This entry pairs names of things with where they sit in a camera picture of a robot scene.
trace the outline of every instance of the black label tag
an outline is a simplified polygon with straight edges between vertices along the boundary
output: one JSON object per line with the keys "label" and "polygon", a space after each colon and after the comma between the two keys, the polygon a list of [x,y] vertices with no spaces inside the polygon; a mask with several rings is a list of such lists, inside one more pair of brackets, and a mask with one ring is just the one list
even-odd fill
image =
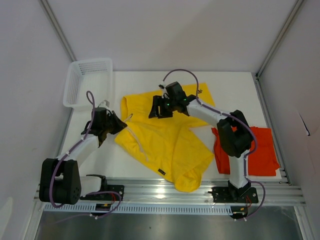
{"label": "black label tag", "polygon": [[160,168],[158,169],[158,172],[161,173],[163,176],[166,175],[165,171],[161,170]]}

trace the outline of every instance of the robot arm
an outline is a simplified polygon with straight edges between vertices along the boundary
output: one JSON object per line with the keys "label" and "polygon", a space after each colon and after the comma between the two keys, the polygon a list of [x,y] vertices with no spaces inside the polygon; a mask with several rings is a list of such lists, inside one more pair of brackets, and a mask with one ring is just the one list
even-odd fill
{"label": "robot arm", "polygon": [[239,110],[222,111],[204,103],[194,95],[187,96],[178,82],[167,86],[160,85],[160,88],[163,94],[153,96],[149,118],[168,118],[173,116],[174,111],[178,111],[217,126],[221,147],[229,156],[228,191],[235,201],[243,196],[251,187],[246,178],[245,155],[249,152],[253,140],[250,132],[243,126],[243,124],[248,126],[243,113]]}
{"label": "robot arm", "polygon": [[57,169],[52,188],[52,197],[55,203],[75,204],[81,196],[97,192],[102,188],[104,179],[101,176],[80,177],[79,167],[92,152],[102,145],[107,134],[116,134],[127,125],[106,106],[105,101],[94,108],[91,127],[90,122],[88,121],[85,125],[81,133],[81,140],[67,153],[53,159],[47,158],[42,163],[39,188],[39,198],[42,202],[50,202],[50,184],[54,170],[62,158],[63,161]]}

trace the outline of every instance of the metal extrusion bar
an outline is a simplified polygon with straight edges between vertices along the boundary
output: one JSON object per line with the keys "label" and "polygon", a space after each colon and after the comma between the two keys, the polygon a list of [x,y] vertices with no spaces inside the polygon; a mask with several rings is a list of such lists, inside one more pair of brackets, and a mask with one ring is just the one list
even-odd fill
{"label": "metal extrusion bar", "polygon": [[42,212],[44,210],[45,203],[34,202],[32,215],[30,216],[30,221],[28,227],[21,239],[24,240],[34,240],[36,238],[37,229],[40,223]]}
{"label": "metal extrusion bar", "polygon": [[[286,166],[285,166],[284,156],[283,156],[283,153],[282,153],[282,150],[280,147],[280,143],[279,143],[279,140],[277,137],[275,127],[274,127],[272,119],[271,119],[270,111],[269,111],[269,108],[267,105],[267,101],[266,101],[264,92],[261,87],[261,83],[254,76],[252,76],[252,77],[253,77],[256,92],[257,92],[257,95],[258,95],[258,98],[260,101],[260,105],[262,108],[262,112],[263,112],[263,116],[264,116],[264,119],[266,122],[266,126],[268,128],[270,128],[272,131],[273,143],[274,143],[275,154],[276,154],[277,160],[279,161],[281,167],[285,169]],[[287,177],[288,182],[290,183],[290,178],[288,177],[288,175],[286,175],[286,177]]]}
{"label": "metal extrusion bar", "polygon": [[315,238],[313,230],[313,225],[309,221],[307,207],[305,206],[295,206],[294,207],[296,218],[298,220],[301,234],[304,240],[315,240],[318,238]]}
{"label": "metal extrusion bar", "polygon": [[[141,180],[141,179],[108,179],[112,185],[124,185],[125,193],[122,204],[142,204],[146,206],[159,205],[189,205],[189,206],[236,206],[235,203],[213,203],[213,197],[209,191],[212,187],[226,187],[224,181],[203,181],[201,186],[193,192],[179,192],[174,185],[164,179]],[[265,182],[266,198],[264,206],[305,206],[306,202],[299,186],[290,186],[287,183]],[[255,185],[259,199],[263,197],[263,190]],[[34,197],[39,201],[39,192]],[[79,203],[110,203],[110,201],[82,201]]]}
{"label": "metal extrusion bar", "polygon": [[66,39],[64,32],[62,31],[58,23],[58,20],[50,7],[50,4],[48,3],[48,0],[38,0],[38,1],[41,7],[43,8],[44,13],[47,16],[53,30],[55,31],[56,36],[60,40],[62,47],[65,50],[65,53],[67,54],[68,58],[70,59],[71,62],[76,61],[77,59],[75,57],[75,54],[72,51],[70,44],[68,43],[68,40]]}
{"label": "metal extrusion bar", "polygon": [[261,67],[259,68],[259,71],[257,73],[258,79],[260,78],[260,76],[264,72],[264,70],[266,69],[268,63],[271,61],[272,57],[276,53],[280,44],[283,42],[286,34],[288,33],[290,26],[293,24],[294,20],[296,19],[304,2],[305,2],[305,0],[297,0],[295,5],[293,6],[289,16],[287,17],[286,21],[284,22],[284,25],[282,26],[278,36],[276,37],[275,41],[273,42],[267,56],[263,60]]}
{"label": "metal extrusion bar", "polygon": [[68,118],[67,118],[67,121],[66,121],[65,128],[63,130],[63,135],[62,135],[61,140],[60,140],[59,148],[57,149],[57,151],[55,153],[56,156],[59,156],[62,153],[62,149],[63,149],[64,144],[65,144],[68,128],[69,128],[71,117],[72,117],[73,113],[74,113],[74,109],[71,107],[69,109]]}

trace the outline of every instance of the red wire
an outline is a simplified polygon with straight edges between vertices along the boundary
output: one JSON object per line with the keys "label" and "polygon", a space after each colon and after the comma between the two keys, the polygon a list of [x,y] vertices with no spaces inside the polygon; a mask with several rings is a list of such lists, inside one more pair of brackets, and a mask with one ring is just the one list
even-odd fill
{"label": "red wire", "polygon": [[251,200],[250,200],[250,198],[249,198],[249,196],[248,196],[248,195],[245,197],[245,202],[247,202],[247,200],[248,200],[248,201],[249,201],[249,203],[250,203],[250,206],[247,206],[247,208],[250,208],[250,207],[251,207],[251,205],[252,205],[252,202],[251,202]]}
{"label": "red wire", "polygon": [[111,203],[111,205],[112,205],[112,204],[115,203],[115,201],[116,201],[117,199],[116,199],[116,196],[115,196],[113,193],[110,193],[110,194],[111,194],[111,196],[112,196],[112,203]]}

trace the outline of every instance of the white plastic basket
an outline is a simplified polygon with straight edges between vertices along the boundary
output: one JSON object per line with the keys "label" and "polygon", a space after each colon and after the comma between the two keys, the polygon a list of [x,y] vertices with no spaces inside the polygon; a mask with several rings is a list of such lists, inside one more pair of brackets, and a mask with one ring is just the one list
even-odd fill
{"label": "white plastic basket", "polygon": [[95,106],[103,100],[113,103],[113,68],[110,58],[74,61],[70,64],[63,95],[63,105],[75,110],[92,108],[86,92],[90,90]]}

